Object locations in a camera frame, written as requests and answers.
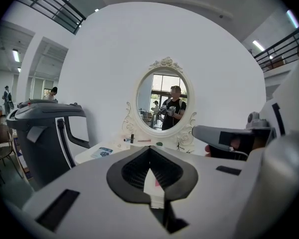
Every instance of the white vanity table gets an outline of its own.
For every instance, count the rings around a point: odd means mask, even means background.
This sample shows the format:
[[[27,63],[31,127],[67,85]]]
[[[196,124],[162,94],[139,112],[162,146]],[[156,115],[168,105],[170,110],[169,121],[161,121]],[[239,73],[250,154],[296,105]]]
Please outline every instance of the white vanity table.
[[[155,130],[146,125],[142,120],[138,108],[138,98],[142,83],[148,79],[148,77],[152,77],[155,72],[162,70],[169,72],[171,75],[178,76],[183,81],[186,88],[187,104],[183,117],[176,125],[168,130]],[[76,155],[74,159],[77,164],[93,160],[95,157],[92,157],[92,155],[100,147],[111,149],[113,150],[111,154],[115,154],[130,149],[131,146],[162,145],[166,148],[194,154],[194,137],[191,134],[194,126],[193,123],[195,121],[194,116],[196,115],[196,112],[194,111],[194,88],[190,79],[184,74],[183,69],[176,62],[173,62],[170,57],[166,57],[160,61],[155,61],[150,65],[135,85],[133,97],[131,102],[127,102],[128,114],[125,117],[122,123],[122,128],[117,136],[112,137],[112,139],[107,141],[102,141],[90,149]],[[124,142],[124,139],[130,138],[131,134],[134,134],[134,143]]]

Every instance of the black t-shirt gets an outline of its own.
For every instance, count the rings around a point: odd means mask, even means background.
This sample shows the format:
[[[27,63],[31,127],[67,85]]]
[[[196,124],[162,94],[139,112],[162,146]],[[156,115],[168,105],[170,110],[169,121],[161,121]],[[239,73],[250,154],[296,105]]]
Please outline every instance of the black t-shirt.
[[[185,110],[186,109],[186,103],[182,102],[181,107],[179,106],[179,99],[176,101],[170,100],[168,104],[167,100],[164,101],[163,105],[167,106],[167,109],[169,109],[171,106],[176,107],[176,113],[179,113],[179,110]],[[162,130],[167,130],[173,126],[175,126],[179,122],[179,119],[176,119],[174,117],[168,116],[167,114],[164,117],[163,125],[161,126]]]

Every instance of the standing person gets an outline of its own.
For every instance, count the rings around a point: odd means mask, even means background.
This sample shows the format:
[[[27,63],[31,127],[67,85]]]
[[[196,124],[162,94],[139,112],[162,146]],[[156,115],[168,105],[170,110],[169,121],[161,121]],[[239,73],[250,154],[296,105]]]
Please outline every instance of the standing person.
[[[6,118],[8,117],[8,115],[10,113],[10,105],[9,105],[10,98],[11,98],[11,94],[9,91],[9,86],[5,86],[5,91],[4,91],[2,99],[4,100],[4,110],[5,110]]]
[[[181,94],[180,86],[171,86],[170,94],[172,98],[165,100],[163,103],[167,108],[167,112],[161,126],[162,130],[167,130],[175,126],[183,117],[186,110],[186,103],[179,98]],[[175,112],[168,111],[172,106],[176,107]]]
[[[156,115],[159,111],[158,101],[154,101],[155,107],[152,107],[151,110],[153,111],[153,116],[151,117],[150,121],[150,127],[154,128],[154,125],[156,124]]]
[[[53,89],[51,90],[51,92],[49,94],[47,94],[44,99],[46,100],[54,100],[54,96],[58,93],[58,88],[57,87],[53,87]]]

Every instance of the white ornate mirror frame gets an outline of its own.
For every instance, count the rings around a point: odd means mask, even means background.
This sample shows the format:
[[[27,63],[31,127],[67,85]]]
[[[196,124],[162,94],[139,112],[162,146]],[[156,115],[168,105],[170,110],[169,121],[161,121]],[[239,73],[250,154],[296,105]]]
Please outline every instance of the white ornate mirror frame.
[[[174,127],[164,131],[158,131],[148,127],[141,119],[138,111],[138,93],[140,86],[150,74],[161,69],[167,69],[176,73],[183,80],[187,90],[187,107],[183,118]],[[122,130],[126,136],[130,136],[133,133],[136,139],[140,139],[140,137],[143,139],[151,139],[150,145],[155,145],[155,142],[152,141],[160,141],[163,143],[163,146],[176,149],[179,143],[179,146],[186,147],[184,150],[182,148],[179,150],[185,152],[191,149],[193,150],[194,137],[191,134],[191,130],[194,126],[194,116],[196,115],[194,111],[194,88],[189,78],[184,74],[183,69],[176,62],[173,62],[170,57],[155,61],[155,63],[150,65],[150,68],[143,74],[141,79],[137,81],[134,89],[134,98],[131,103],[127,102],[127,105],[128,114],[122,124]]]

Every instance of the brown chair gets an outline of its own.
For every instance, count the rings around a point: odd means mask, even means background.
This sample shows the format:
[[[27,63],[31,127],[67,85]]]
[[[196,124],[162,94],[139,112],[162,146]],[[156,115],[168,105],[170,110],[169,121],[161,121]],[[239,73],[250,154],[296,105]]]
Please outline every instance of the brown chair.
[[[3,143],[8,143],[9,146],[1,146],[1,144],[3,144]],[[12,147],[12,129],[10,129],[7,125],[1,124],[0,125],[0,160],[2,160],[3,165],[5,166],[4,158],[9,159],[12,162],[12,164],[13,164],[15,170],[17,171],[18,175],[21,178],[23,178],[21,176],[21,174],[19,173],[17,167],[15,166],[13,160],[10,157],[11,153],[15,153],[14,149]]]

